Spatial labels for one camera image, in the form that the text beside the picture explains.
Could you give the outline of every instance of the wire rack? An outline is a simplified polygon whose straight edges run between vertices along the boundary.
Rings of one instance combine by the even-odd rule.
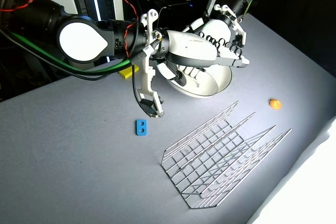
[[[261,141],[275,126],[243,139],[226,119],[238,102],[164,151],[162,167],[190,208],[210,208],[225,198],[291,131]]]

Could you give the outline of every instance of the orange object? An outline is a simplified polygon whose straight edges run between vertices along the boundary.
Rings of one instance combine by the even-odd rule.
[[[270,99],[268,104],[271,106],[272,109],[275,110],[280,110],[282,107],[281,102],[277,99]]]

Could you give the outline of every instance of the green cable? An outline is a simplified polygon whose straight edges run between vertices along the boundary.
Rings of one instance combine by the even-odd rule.
[[[38,47],[37,45],[35,45],[34,43],[32,43],[31,41],[29,41],[28,39],[26,39],[25,37],[12,33],[16,38],[18,38],[19,40],[21,40],[23,43],[27,44],[28,46],[34,48],[35,50],[39,51],[40,53],[44,54],[45,56],[49,57],[50,59],[58,62],[59,64],[64,65],[67,68],[71,68],[73,70],[79,71],[79,72],[83,72],[83,73],[99,73],[99,74],[104,74],[105,71],[109,71],[109,70],[116,70],[118,68],[122,68],[124,66],[126,66],[127,64],[130,63],[130,60],[124,60],[116,65],[113,65],[111,67],[108,68],[104,68],[104,69],[100,69],[100,70],[93,70],[93,71],[84,71],[81,70],[79,68],[73,67],[71,65],[68,65],[66,63],[64,63],[63,61],[55,58],[54,56],[52,56],[51,54],[47,53],[46,51],[44,51],[43,49],[41,49],[40,47]]]
[[[251,2],[248,4],[248,6],[246,7],[246,10],[244,11],[243,17],[245,17],[245,15],[247,14],[248,9],[250,8],[250,5],[252,3],[253,0],[251,0]]]

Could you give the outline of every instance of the blue block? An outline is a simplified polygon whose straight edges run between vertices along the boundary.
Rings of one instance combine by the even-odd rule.
[[[146,136],[147,135],[147,120],[137,120],[136,134],[138,136]]]

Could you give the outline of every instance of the gray table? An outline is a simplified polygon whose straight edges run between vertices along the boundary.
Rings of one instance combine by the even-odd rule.
[[[0,223],[244,223],[300,153],[335,115],[336,79],[258,20],[248,16],[245,69],[209,99],[154,88],[165,116],[145,118],[131,82],[66,78],[0,103]],[[268,99],[283,103],[280,111]],[[189,210],[163,169],[166,147],[239,100],[230,120],[257,112],[245,131],[277,125],[290,135],[217,208]]]

